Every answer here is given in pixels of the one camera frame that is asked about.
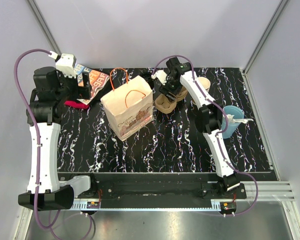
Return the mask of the paper takeout bag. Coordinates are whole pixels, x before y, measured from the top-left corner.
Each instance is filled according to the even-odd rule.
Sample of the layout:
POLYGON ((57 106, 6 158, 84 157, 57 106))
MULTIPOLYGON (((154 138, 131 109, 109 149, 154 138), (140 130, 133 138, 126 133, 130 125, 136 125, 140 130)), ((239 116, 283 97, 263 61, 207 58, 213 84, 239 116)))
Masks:
POLYGON ((129 79, 124 68, 114 68, 109 75, 112 87, 101 99, 111 129, 125 141, 145 125, 153 121, 153 90, 141 75, 129 79), (122 70, 125 83, 115 87, 112 74, 122 70))

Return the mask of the red cloth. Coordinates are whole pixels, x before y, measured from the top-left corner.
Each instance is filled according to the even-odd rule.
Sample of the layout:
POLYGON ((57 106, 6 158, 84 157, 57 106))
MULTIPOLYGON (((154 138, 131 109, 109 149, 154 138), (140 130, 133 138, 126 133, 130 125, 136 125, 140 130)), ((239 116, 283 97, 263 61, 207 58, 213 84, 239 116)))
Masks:
POLYGON ((64 105, 68 106, 68 107, 71 107, 71 108, 80 109, 80 110, 86 110, 86 109, 89 108, 88 104, 84 104, 82 102, 72 101, 72 100, 65 101, 64 105))

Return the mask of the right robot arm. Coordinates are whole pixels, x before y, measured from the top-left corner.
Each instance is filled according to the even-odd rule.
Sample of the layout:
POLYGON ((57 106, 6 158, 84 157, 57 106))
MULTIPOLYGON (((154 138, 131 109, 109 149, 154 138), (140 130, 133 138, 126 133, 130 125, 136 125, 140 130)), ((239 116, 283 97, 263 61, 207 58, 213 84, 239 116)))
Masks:
POLYGON ((219 177, 216 184, 218 195, 229 198, 240 185, 236 170, 229 158, 224 140, 222 124, 227 122, 221 102, 217 102, 197 77, 190 60, 179 61, 180 55, 164 58, 168 73, 154 69, 151 77, 160 82, 160 95, 155 99, 156 109, 164 114, 171 113, 177 103, 190 95, 197 107, 195 127, 206 139, 219 177))

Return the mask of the cardboard cup carrier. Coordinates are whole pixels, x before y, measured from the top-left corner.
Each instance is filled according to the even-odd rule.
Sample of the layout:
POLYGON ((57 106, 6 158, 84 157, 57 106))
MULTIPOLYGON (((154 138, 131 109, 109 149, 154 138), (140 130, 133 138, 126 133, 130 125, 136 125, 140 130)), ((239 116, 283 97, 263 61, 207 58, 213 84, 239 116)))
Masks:
POLYGON ((170 114, 177 106, 177 103, 182 101, 188 94, 188 91, 183 87, 175 100, 169 99, 164 94, 160 94, 154 101, 154 105, 158 111, 164 114, 170 114))

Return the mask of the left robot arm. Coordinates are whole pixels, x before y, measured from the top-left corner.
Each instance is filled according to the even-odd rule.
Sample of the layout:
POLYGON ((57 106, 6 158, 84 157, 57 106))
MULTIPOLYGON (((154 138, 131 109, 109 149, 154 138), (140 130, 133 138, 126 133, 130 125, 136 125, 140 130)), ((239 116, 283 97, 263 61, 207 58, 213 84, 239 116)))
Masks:
POLYGON ((35 89, 26 111, 32 142, 31 172, 26 192, 18 195, 20 206, 38 211, 69 210, 81 193, 87 198, 98 193, 89 176, 76 176, 64 183, 58 178, 58 139, 65 102, 91 97, 89 74, 82 74, 82 86, 77 78, 75 73, 66 75, 52 66, 34 71, 35 89))

